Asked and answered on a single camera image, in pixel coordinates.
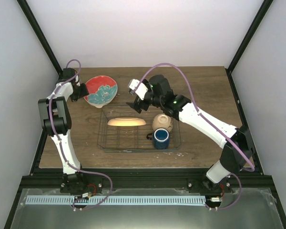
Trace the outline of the small cream ceramic bowl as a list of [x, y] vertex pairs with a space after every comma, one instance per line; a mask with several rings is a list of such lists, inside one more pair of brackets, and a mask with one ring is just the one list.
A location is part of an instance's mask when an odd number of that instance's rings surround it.
[[170, 133], [173, 129], [172, 118], [165, 114], [157, 114], [153, 119], [152, 129], [155, 131], [158, 128], [164, 128]]

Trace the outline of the dark blue ceramic mug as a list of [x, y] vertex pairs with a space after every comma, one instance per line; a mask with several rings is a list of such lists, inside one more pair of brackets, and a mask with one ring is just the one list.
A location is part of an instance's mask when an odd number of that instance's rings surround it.
[[169, 147], [170, 133], [164, 128], [158, 128], [152, 133], [146, 135], [148, 140], [151, 140], [153, 146], [157, 150], [164, 150]]

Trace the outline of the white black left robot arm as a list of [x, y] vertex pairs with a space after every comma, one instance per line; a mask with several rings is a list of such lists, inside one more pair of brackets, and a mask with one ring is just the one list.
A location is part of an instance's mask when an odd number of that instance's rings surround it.
[[80, 82], [78, 72], [66, 67], [51, 95], [38, 101], [42, 129], [56, 145], [65, 176], [76, 174], [81, 169], [71, 141], [72, 119], [67, 100], [76, 102], [87, 95], [88, 89]]

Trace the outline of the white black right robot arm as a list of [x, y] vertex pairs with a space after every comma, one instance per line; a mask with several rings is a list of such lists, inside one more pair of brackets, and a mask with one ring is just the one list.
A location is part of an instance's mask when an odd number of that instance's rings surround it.
[[220, 159], [208, 169], [202, 180], [205, 191], [214, 192], [222, 179], [243, 170], [245, 164], [254, 170], [250, 161], [254, 144], [247, 127], [237, 128], [195, 107], [189, 98], [175, 94], [163, 75], [143, 81], [132, 79], [128, 88], [131, 94], [136, 94], [134, 102], [128, 104], [136, 112], [146, 111], [151, 105], [159, 107], [165, 115], [194, 127], [222, 149]]

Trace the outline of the yellow ceramic plate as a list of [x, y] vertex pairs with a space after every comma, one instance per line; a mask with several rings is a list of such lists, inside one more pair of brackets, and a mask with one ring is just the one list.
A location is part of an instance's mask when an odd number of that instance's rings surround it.
[[142, 126], [146, 121], [135, 117], [119, 117], [110, 119], [107, 123], [109, 126]]

